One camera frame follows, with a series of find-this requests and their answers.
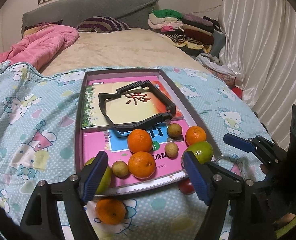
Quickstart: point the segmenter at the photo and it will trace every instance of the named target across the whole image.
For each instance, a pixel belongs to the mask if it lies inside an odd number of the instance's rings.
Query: metal screw
[[[222,177],[219,174],[215,174],[214,176],[212,176],[214,178],[215,181],[220,181],[222,180]]]
[[[79,176],[77,174],[73,174],[69,177],[69,180],[76,181],[78,178],[79,178]]]
[[[46,184],[46,181],[43,179],[43,180],[40,180],[38,182],[38,186],[42,187],[44,184]]]
[[[248,179],[248,180],[246,180],[246,184],[248,186],[253,186],[254,185],[254,182],[251,179]]]

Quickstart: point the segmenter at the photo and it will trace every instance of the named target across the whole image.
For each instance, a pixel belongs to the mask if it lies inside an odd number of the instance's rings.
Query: blue gripper pad
[[[206,165],[200,164],[191,151],[184,152],[184,168],[198,198],[203,200],[206,205],[210,205],[214,194],[210,169]]]
[[[92,200],[108,166],[108,155],[100,151],[91,164],[81,171],[78,192],[84,203]]]
[[[240,138],[238,136],[232,135],[230,133],[225,134],[223,137],[223,140],[224,140],[224,143],[232,147],[235,147],[237,149],[240,149],[244,152],[250,153],[255,151],[255,148],[250,141]]]

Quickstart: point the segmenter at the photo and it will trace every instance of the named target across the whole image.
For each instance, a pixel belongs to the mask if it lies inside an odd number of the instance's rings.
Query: striped pillow
[[[128,24],[118,21],[111,17],[91,17],[81,22],[77,30],[79,32],[97,32],[97,33],[110,33],[116,31],[129,30]]]

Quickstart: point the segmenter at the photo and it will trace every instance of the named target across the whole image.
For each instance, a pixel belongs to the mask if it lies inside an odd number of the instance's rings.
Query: beige bed sheet
[[[171,66],[209,73],[173,44],[163,35],[137,28],[114,33],[80,33],[72,46],[55,55],[40,72],[50,76],[97,66]]]

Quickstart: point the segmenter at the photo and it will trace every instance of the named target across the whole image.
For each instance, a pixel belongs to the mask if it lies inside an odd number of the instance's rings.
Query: stack of folded clothes
[[[196,57],[201,53],[210,53],[214,38],[214,24],[191,14],[164,9],[149,14],[150,28],[167,36],[176,47],[189,56]]]

